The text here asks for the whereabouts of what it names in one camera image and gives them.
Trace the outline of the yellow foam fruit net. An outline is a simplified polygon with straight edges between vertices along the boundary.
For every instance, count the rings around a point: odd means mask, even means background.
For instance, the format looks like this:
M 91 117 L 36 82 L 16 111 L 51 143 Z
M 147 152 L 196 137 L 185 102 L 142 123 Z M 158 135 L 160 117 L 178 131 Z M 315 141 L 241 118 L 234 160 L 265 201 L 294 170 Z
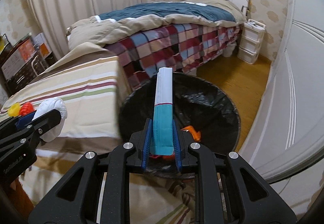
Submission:
M 21 108 L 21 105 L 20 105 L 19 102 L 14 103 L 7 110 L 8 116 L 10 116 L 10 117 L 16 117 L 16 116 L 18 116 L 19 113 L 20 113 L 20 108 Z

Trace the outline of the red foam fruit net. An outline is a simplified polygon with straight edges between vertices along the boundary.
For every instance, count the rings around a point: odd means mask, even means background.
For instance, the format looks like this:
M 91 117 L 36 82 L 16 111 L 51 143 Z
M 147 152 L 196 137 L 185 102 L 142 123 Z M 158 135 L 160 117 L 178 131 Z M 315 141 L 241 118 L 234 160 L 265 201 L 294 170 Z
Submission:
M 34 111 L 35 111 L 35 109 L 34 109 L 32 103 L 26 102 L 20 107 L 19 115 L 25 116 L 25 115 L 28 115 L 28 114 L 34 112 Z

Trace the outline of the white tissue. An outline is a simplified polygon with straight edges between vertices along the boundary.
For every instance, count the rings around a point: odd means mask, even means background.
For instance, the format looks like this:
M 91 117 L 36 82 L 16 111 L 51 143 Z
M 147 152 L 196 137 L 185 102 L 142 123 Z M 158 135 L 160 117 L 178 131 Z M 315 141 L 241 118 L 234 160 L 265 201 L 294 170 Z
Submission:
M 39 105 L 31 124 L 43 141 L 51 142 L 60 135 L 67 116 L 64 101 L 58 97 L 49 98 Z

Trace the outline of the red trash in bin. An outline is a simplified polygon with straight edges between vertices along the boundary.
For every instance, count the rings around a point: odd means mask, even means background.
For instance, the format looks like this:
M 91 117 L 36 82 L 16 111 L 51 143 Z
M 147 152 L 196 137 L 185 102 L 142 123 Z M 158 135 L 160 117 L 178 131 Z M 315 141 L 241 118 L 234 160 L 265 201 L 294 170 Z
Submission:
M 153 154 L 151 154 L 149 157 L 152 159 L 163 159 L 165 161 L 173 161 L 175 159 L 174 154 L 172 154 L 172 155 L 153 155 Z

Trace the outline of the orange trash in bin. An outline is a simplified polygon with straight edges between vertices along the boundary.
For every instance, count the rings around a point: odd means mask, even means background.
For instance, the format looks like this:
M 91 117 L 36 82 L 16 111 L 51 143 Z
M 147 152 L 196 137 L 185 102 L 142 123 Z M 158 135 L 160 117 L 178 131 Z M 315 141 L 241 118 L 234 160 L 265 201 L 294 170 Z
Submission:
M 196 131 L 193 126 L 191 126 L 191 125 L 186 126 L 186 127 L 184 127 L 182 129 L 182 131 L 189 132 L 192 135 L 195 142 L 200 142 L 200 140 L 201 140 L 201 132 Z

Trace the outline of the black lined trash bin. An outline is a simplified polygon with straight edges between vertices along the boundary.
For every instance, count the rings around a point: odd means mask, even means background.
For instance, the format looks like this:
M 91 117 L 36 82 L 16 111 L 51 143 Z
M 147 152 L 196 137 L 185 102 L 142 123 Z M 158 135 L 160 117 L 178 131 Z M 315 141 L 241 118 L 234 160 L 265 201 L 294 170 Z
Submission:
M 119 131 L 123 142 L 142 131 L 153 118 L 157 78 L 144 82 L 126 97 L 119 111 Z M 184 73 L 173 73 L 173 118 L 184 129 L 200 133 L 199 143 L 214 153 L 235 150 L 241 119 L 232 100 L 212 83 Z

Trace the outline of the striped table cloth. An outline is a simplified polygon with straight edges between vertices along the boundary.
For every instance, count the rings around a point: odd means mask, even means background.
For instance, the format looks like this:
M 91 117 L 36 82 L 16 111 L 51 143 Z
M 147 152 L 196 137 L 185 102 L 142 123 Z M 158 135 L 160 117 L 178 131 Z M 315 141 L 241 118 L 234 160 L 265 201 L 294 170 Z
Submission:
M 39 75 L 1 105 L 1 119 L 15 103 L 34 108 L 58 97 L 67 117 L 60 135 L 37 147 L 36 162 L 5 191 L 19 216 L 27 219 L 34 206 L 87 151 L 98 154 L 121 144 L 119 108 L 131 93 L 119 59 L 97 45 L 84 43 Z M 192 181 L 130 175 L 132 223 L 191 223 Z

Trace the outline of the plaid bed sheet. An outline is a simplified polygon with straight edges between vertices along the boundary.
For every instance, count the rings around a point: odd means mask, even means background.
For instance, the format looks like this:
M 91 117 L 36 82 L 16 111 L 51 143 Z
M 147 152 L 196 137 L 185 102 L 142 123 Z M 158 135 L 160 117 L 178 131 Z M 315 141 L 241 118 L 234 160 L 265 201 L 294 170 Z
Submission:
M 238 38 L 240 27 L 172 24 L 141 31 L 104 48 L 119 57 L 132 89 L 141 87 L 162 67 L 189 73 L 220 56 Z

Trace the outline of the white wardrobe door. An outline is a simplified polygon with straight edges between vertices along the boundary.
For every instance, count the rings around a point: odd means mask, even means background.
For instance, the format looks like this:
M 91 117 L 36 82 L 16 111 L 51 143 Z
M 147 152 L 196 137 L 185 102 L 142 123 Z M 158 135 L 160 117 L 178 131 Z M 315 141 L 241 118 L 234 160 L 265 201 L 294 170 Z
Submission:
M 278 56 L 239 153 L 268 183 L 323 157 L 323 0 L 288 0 Z

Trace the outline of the small white waste bin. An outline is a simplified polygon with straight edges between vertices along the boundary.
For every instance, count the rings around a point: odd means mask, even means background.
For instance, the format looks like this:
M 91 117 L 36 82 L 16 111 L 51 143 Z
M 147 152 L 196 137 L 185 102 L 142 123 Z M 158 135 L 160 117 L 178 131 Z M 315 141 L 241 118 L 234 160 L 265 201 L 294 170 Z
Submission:
M 231 44 L 227 44 L 227 46 L 223 49 L 222 55 L 224 57 L 231 57 L 235 48 L 237 46 L 236 42 L 233 42 Z

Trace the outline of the white plastic drawer unit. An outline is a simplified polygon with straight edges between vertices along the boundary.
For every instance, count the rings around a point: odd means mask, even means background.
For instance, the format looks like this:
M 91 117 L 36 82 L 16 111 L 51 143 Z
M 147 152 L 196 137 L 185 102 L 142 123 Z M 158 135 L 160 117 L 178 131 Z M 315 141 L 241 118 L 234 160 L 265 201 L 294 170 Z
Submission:
M 254 64 L 258 59 L 265 32 L 265 24 L 248 19 L 242 29 L 238 58 L 248 64 Z

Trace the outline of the beige and blue duvet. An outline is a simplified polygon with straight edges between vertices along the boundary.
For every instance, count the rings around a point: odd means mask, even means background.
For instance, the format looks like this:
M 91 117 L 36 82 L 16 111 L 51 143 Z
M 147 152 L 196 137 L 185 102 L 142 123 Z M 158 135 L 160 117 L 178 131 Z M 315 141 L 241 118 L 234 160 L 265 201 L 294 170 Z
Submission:
M 140 3 L 79 20 L 66 30 L 68 48 L 83 43 L 114 44 L 140 31 L 171 24 L 236 27 L 245 23 L 243 12 L 228 0 L 165 0 Z

